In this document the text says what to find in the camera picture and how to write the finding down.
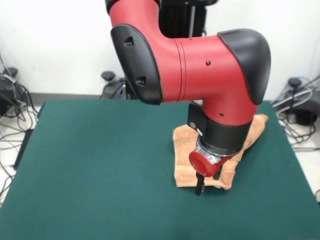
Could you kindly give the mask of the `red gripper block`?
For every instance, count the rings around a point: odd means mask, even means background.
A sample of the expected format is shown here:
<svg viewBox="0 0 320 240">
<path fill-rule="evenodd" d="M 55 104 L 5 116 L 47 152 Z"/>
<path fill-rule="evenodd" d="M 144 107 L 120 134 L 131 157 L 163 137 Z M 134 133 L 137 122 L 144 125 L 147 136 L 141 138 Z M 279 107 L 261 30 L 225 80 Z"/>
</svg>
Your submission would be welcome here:
<svg viewBox="0 0 320 240">
<path fill-rule="evenodd" d="M 219 180 L 221 175 L 219 169 L 223 163 L 222 158 L 203 152 L 192 151 L 189 155 L 189 161 L 196 170 L 197 184 L 195 194 L 201 196 L 205 190 L 205 177 Z"/>
</svg>

